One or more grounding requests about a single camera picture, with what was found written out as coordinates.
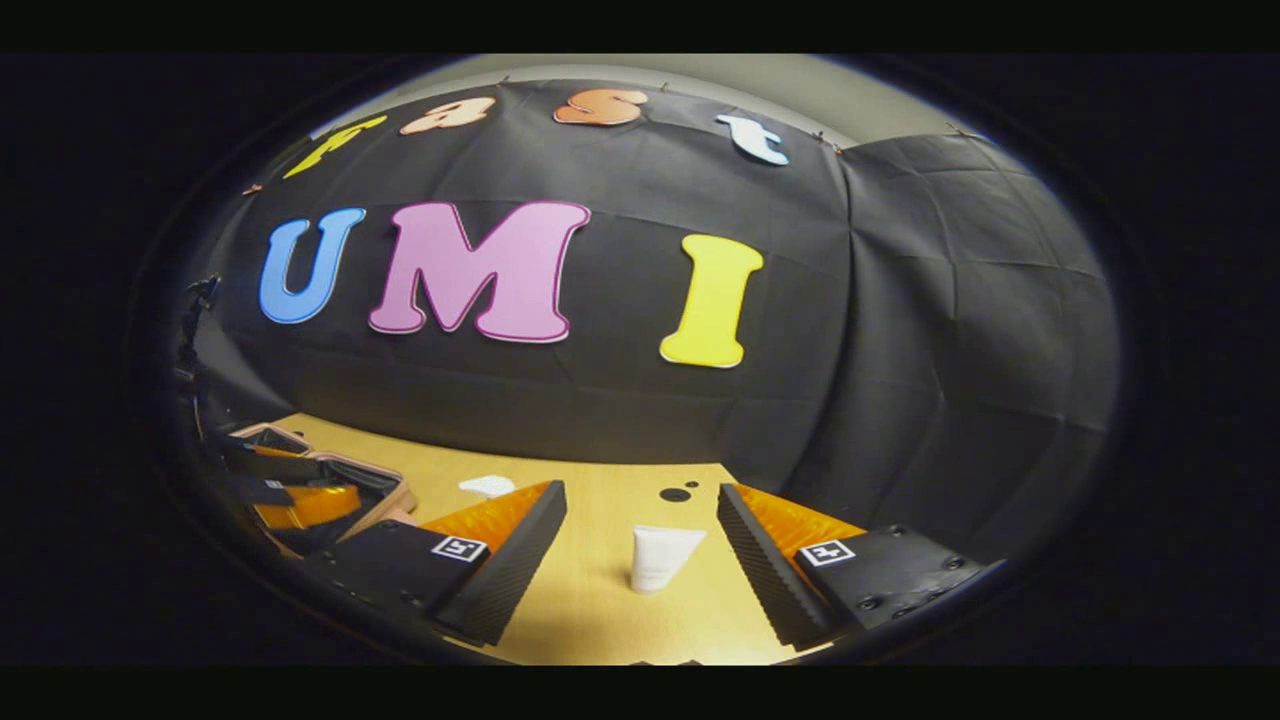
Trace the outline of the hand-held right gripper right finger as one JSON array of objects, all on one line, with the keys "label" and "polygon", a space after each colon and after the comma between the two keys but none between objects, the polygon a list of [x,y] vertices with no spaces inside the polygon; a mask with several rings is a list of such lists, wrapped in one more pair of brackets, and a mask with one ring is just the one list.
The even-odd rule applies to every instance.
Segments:
[{"label": "hand-held right gripper right finger", "polygon": [[1002,565],[901,523],[863,529],[737,483],[721,486],[716,515],[778,641],[797,651],[896,623]]}]

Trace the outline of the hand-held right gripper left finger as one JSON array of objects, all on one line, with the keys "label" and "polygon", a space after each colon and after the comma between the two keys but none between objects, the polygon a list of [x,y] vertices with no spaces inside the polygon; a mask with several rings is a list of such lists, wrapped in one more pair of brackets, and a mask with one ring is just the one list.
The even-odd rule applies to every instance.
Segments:
[{"label": "hand-held right gripper left finger", "polygon": [[392,623],[498,644],[566,514],[549,480],[421,525],[380,521],[305,565]]}]

